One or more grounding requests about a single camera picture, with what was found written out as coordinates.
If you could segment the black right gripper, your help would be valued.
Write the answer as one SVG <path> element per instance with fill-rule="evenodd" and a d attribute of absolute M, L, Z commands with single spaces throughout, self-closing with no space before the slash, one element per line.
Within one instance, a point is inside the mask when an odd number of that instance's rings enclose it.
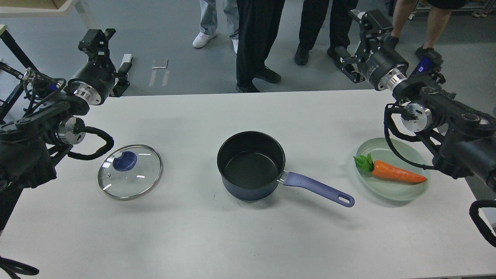
<path fill-rule="evenodd" d="M 349 11 L 349 16 L 358 23 L 360 42 L 356 55 L 370 54 L 362 63 L 362 74 L 354 67 L 358 62 L 343 46 L 335 48 L 337 67 L 354 84 L 367 80 L 375 90 L 392 89 L 397 83 L 406 78 L 409 67 L 397 51 L 381 49 L 382 39 L 392 32 L 392 23 L 379 10 Z"/>

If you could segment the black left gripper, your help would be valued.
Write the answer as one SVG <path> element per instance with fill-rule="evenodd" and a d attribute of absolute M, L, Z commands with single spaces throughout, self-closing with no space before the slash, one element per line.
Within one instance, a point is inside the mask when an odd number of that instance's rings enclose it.
<path fill-rule="evenodd" d="M 88 62 L 69 80 L 68 86 L 89 105 L 101 105 L 109 96 L 121 97 L 130 86 L 131 62 L 124 62 L 115 72 L 110 59 L 109 41 L 115 33 L 114 28 L 89 29 L 79 41 L 78 49 L 87 55 Z"/>

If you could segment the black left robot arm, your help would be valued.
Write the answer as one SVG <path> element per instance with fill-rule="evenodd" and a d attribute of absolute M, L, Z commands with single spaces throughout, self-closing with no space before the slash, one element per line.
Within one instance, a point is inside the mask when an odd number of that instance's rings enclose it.
<path fill-rule="evenodd" d="M 122 96 L 130 85 L 132 58 L 125 58 L 119 69 L 110 59 L 114 34 L 111 28 L 89 29 L 78 45 L 88 61 L 67 81 L 39 71 L 1 26 L 1 40 L 25 67 L 18 71 L 1 63 L 1 70 L 19 81 L 1 101 L 1 230 L 22 191 L 55 179 L 55 167 L 64 157 L 94 160 L 114 146 L 109 134 L 86 126 L 81 118 L 90 106 Z"/>

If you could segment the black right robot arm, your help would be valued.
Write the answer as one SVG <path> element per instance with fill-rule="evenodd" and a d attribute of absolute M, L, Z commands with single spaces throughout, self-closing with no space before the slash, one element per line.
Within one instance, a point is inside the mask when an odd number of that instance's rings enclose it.
<path fill-rule="evenodd" d="M 383 130 L 392 152 L 414 167 L 454 179 L 476 176 L 494 191 L 495 118 L 442 89 L 439 53 L 425 55 L 408 76 L 407 61 L 381 40 L 392 32 L 392 24 L 379 10 L 353 9 L 348 14 L 360 27 L 360 43 L 353 54 L 342 46 L 335 49 L 341 71 L 353 83 L 367 81 L 377 91 L 391 90 L 395 102 L 384 108 Z M 433 155 L 432 165 L 407 160 L 394 147 L 391 134 L 423 143 Z"/>

